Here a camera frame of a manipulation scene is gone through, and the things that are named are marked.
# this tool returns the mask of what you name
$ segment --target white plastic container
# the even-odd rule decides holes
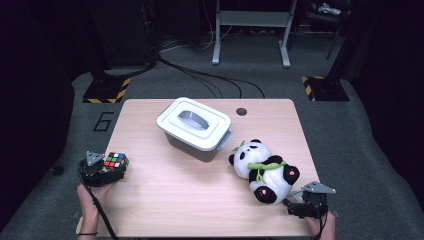
[[[231,136],[231,119],[204,104],[181,97],[157,118],[169,143],[202,161],[211,161]]]

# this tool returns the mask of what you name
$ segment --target cable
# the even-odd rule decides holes
[[[85,184],[84,179],[82,179],[81,173],[82,173],[82,167],[83,167],[84,163],[85,163],[85,160],[83,159],[78,164],[78,176],[81,180],[81,183],[84,186],[84,188],[87,190],[87,192],[90,194],[91,198],[93,199],[93,203],[97,207],[97,209],[99,210],[99,214],[103,218],[103,221],[106,224],[106,228],[109,231],[110,236],[112,237],[112,239],[118,240],[119,238],[116,236],[115,232],[113,231],[113,228],[110,225],[109,219],[107,218],[106,213],[103,211],[103,208],[102,208],[99,200],[96,198],[96,196],[94,196],[93,192],[91,192],[91,189]]]
[[[322,231],[324,230],[325,224],[327,224],[327,214],[328,214],[328,209],[327,212],[325,213],[325,221],[324,223],[322,223],[322,217],[321,217],[321,213],[318,209],[317,206],[315,206],[315,210],[317,211],[317,217],[319,219],[319,232],[318,234],[313,237],[313,240],[320,240],[321,239],[321,235],[322,235]]]
[[[186,45],[179,45],[179,46],[175,46],[175,47],[170,47],[170,48],[167,48],[165,50],[160,51],[160,53],[164,53],[164,52],[167,52],[169,50],[173,50],[173,49],[180,48],[180,47],[191,47],[191,46],[193,46],[193,45],[192,44],[186,44]]]
[[[245,81],[245,80],[240,80],[240,79],[235,79],[235,78],[228,78],[228,77],[222,77],[222,76],[218,76],[218,75],[214,75],[214,74],[204,73],[204,72],[196,71],[196,70],[193,70],[193,69],[190,69],[190,68],[178,66],[176,64],[170,63],[167,60],[163,59],[160,55],[158,56],[158,61],[159,62],[162,62],[165,65],[168,65],[170,67],[173,67],[173,68],[175,68],[175,69],[177,69],[177,70],[179,70],[179,71],[181,71],[183,73],[186,73],[188,75],[190,75],[190,74],[197,74],[197,75],[201,75],[201,76],[205,76],[205,77],[212,77],[212,78],[217,78],[217,79],[221,79],[223,81],[226,81],[226,82],[232,84],[233,86],[235,86],[238,89],[238,91],[239,91],[239,98],[242,98],[242,90],[241,90],[240,86],[238,86],[236,83],[234,83],[234,81],[243,82],[243,83],[246,83],[246,84],[249,84],[249,85],[254,86],[262,94],[262,97],[265,98],[265,94],[262,91],[262,89],[259,86],[257,86],[256,84],[254,84],[254,83],[251,83],[251,82],[248,82],[248,81]]]
[[[209,83],[211,86],[213,86],[216,90],[218,90],[218,92],[219,92],[219,95],[220,95],[220,97],[222,98],[222,92],[221,92],[221,90],[217,87],[217,86],[215,86],[214,84],[212,84],[211,82],[209,82],[208,80],[206,80],[206,79],[203,79],[203,78],[201,78],[201,77],[197,77],[197,76],[195,76],[195,75],[193,75],[193,74],[190,74],[190,73],[186,73],[186,74],[188,74],[189,76],[191,76],[192,78],[194,78],[195,80],[197,80],[197,81],[199,81],[201,84],[203,84],[205,87],[207,87],[210,91],[211,91],[211,93],[215,96],[215,98],[218,98],[217,96],[216,96],[216,94],[213,92],[213,90],[208,86],[208,85],[206,85],[204,82],[207,82],[207,83]]]
[[[212,30],[212,24],[211,24],[211,20],[209,19],[208,13],[206,11],[206,5],[205,5],[205,0],[202,1],[203,3],[203,11],[205,11],[205,15],[206,15],[206,19],[208,20],[208,24],[209,24],[209,29],[211,31],[211,40],[209,41],[209,43],[207,44],[206,47],[204,48],[197,48],[198,50],[205,50],[206,48],[208,48],[210,45],[212,45],[213,41],[213,30]]]

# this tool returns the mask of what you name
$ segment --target metal stand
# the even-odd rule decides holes
[[[293,0],[290,12],[250,12],[250,11],[221,11],[220,0],[216,2],[216,34],[215,48],[213,51],[212,64],[219,64],[221,52],[221,25],[231,26],[259,26],[259,27],[284,27],[283,40],[278,41],[284,68],[290,68],[289,55],[287,53],[287,39],[293,21],[294,10],[297,0]]]

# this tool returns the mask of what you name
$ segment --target panda ear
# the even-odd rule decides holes
[[[228,161],[234,166],[234,154],[231,154],[230,157],[228,157]]]

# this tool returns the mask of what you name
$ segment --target wooden table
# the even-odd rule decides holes
[[[319,181],[295,106],[287,99],[199,99],[227,114],[233,132],[210,162],[172,147],[156,119],[173,99],[134,99],[124,103],[106,150],[125,153],[125,178],[104,204],[120,237],[276,237],[310,236],[305,220],[286,207],[264,205],[228,161],[243,140],[259,138],[273,154],[299,168],[292,191]],[[239,116],[238,108],[247,110]],[[99,236],[109,236],[103,221]]]

